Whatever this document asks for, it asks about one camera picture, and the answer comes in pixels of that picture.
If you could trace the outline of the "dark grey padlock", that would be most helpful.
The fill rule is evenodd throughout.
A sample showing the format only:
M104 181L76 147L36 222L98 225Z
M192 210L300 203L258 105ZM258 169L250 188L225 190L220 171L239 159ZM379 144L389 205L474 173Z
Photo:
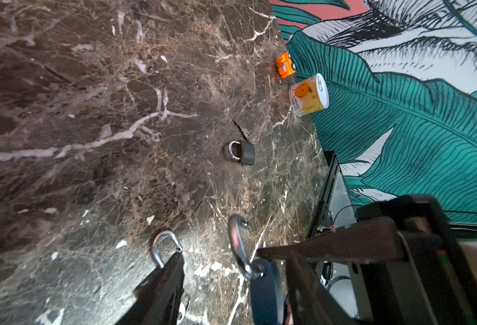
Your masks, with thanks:
M239 128L244 139L231 141L228 144L228 154L233 161L242 165L253 166L256 160L254 145L259 141L259 134L257 131L241 127L234 119L233 122Z

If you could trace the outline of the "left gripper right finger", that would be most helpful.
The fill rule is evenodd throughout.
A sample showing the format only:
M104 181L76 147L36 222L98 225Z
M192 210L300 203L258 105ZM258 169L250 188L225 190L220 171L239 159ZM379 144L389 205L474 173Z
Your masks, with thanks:
M355 324L323 287L307 261L296 252L287 257L288 296L295 324Z

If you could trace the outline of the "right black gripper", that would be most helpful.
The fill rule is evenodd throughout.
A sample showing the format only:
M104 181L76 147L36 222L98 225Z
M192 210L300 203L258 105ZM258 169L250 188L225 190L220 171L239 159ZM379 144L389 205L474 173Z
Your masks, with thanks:
M406 195L356 211L357 223L288 246L310 261L357 263L376 324L477 324L477 276L440 203Z

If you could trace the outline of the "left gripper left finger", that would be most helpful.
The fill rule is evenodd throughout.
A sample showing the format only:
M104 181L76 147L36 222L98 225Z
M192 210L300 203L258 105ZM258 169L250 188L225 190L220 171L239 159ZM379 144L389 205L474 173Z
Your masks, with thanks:
M184 257L174 253L137 287L136 302L118 324L177 324L184 294Z

